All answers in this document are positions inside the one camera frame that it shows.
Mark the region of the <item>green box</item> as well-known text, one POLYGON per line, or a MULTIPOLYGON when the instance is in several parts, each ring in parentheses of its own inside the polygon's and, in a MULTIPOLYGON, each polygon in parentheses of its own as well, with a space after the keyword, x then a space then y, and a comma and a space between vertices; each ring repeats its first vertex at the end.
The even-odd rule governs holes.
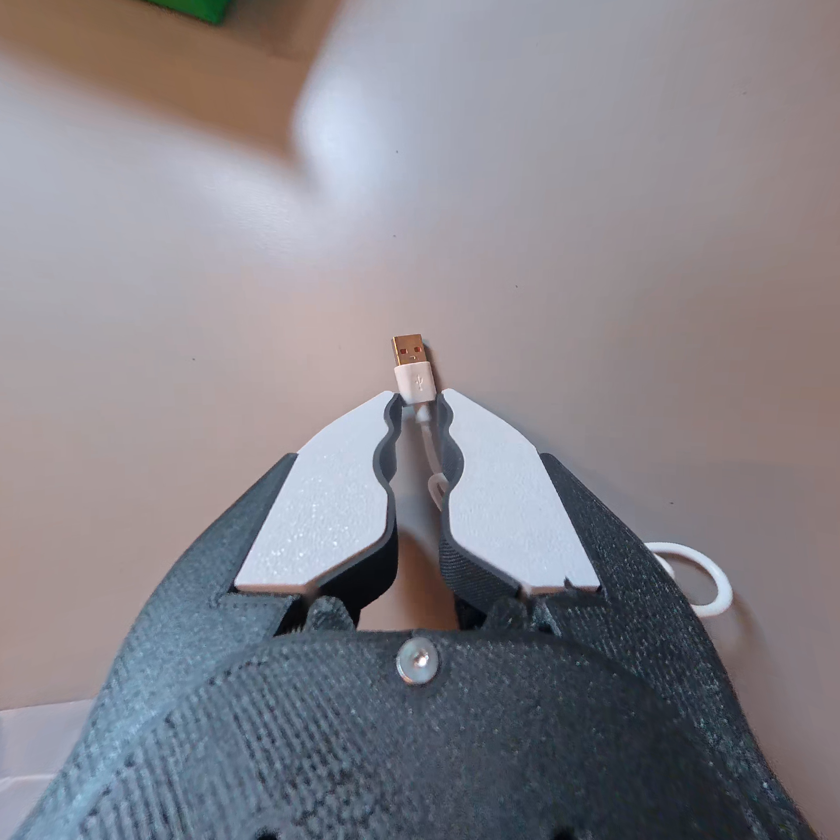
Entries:
POLYGON ((224 23, 234 1, 144 1, 144 3, 162 9, 167 14, 218 27, 224 23))

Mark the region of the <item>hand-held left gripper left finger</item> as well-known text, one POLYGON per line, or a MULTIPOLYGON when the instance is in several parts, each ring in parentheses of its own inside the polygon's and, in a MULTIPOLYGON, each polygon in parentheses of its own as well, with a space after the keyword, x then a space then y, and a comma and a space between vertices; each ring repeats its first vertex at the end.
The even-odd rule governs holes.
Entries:
POLYGON ((402 399, 382 392, 304 444, 234 579, 249 594, 340 596, 395 535, 402 399))

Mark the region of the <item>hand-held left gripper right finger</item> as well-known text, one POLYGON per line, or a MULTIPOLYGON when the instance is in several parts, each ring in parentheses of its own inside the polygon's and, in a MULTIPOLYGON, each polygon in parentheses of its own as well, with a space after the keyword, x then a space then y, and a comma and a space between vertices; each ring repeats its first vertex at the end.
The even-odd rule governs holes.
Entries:
POLYGON ((535 445, 455 389, 437 401, 447 489, 440 570, 461 599, 531 599, 601 581, 535 445))

